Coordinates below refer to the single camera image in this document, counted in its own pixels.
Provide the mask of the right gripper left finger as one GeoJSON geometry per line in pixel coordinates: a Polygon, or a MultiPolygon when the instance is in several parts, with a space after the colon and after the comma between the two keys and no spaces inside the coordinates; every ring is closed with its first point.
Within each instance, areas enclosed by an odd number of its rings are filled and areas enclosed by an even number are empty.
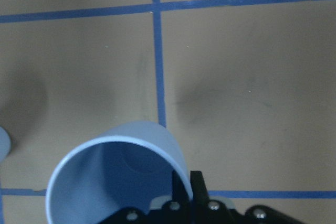
{"type": "Polygon", "coordinates": [[[148,213],[149,223],[193,223],[191,200],[188,197],[182,179],[176,171],[171,175],[169,195],[155,197],[151,200],[148,213]]]}

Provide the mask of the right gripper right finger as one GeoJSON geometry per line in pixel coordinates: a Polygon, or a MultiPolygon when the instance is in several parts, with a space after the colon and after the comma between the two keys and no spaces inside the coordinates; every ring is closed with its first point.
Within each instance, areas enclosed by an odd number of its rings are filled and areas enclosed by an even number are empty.
{"type": "Polygon", "coordinates": [[[201,171],[191,171],[194,223],[236,223],[232,210],[234,203],[223,196],[211,197],[201,171]]]}

